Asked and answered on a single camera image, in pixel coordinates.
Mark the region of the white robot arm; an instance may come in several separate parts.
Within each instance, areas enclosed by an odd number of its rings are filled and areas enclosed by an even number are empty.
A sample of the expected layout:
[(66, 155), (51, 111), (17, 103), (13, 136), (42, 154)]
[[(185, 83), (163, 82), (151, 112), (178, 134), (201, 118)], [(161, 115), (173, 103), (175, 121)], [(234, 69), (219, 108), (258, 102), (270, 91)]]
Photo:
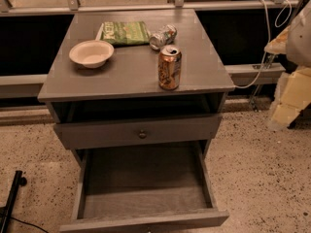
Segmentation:
[(268, 128), (283, 130), (311, 104), (311, 1), (264, 50), (284, 54), (297, 65), (291, 74), (279, 78), (269, 109)]

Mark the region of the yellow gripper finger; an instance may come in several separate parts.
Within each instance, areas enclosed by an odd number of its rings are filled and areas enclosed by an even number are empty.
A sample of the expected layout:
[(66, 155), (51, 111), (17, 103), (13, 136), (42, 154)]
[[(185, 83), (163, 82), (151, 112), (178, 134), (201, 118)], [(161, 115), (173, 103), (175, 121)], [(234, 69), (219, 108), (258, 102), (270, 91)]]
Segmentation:
[(298, 66), (283, 73), (277, 82), (267, 126), (279, 131), (287, 128), (311, 104), (311, 68)]
[(289, 27), (286, 27), (276, 38), (269, 42), (264, 50), (271, 54), (286, 54)]

